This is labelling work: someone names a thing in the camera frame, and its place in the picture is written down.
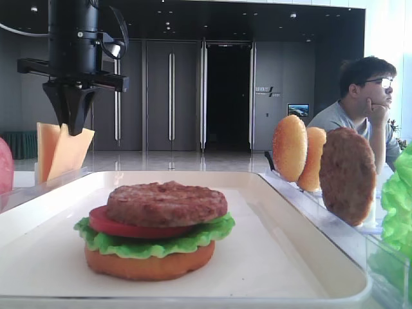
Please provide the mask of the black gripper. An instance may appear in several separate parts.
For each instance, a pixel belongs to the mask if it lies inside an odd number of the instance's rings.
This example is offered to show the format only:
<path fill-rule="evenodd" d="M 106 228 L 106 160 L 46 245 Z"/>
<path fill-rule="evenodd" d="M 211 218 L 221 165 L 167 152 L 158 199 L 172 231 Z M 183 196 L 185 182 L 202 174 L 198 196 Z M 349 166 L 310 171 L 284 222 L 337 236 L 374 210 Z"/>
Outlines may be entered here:
<path fill-rule="evenodd" d="M 17 71 L 51 76 L 65 84 L 81 82 L 118 92 L 127 91 L 128 77 L 101 69 L 103 54 L 96 31 L 62 31 L 55 28 L 48 34 L 49 59 L 19 59 Z M 81 134 L 97 90 L 65 86 L 58 82 L 45 82 L 42 88 L 53 106 L 59 125 L 66 124 L 71 136 Z"/>

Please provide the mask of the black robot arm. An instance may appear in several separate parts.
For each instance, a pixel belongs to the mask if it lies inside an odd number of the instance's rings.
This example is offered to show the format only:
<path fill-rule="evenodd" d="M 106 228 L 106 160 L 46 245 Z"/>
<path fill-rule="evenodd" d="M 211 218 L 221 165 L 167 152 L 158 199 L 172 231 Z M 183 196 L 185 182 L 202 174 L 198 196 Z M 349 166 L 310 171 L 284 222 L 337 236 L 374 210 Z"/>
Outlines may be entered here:
<path fill-rule="evenodd" d="M 121 41 L 98 29 L 98 1 L 49 1 L 47 61 L 19 59 L 17 71 L 45 75 L 42 88 L 49 98 L 58 123 L 66 124 L 70 135 L 82 132 L 97 91 L 106 88 L 125 92 L 129 79 L 102 69 L 102 56 L 121 59 L 127 51 L 129 37 L 125 20 L 110 8 L 122 32 Z"/>

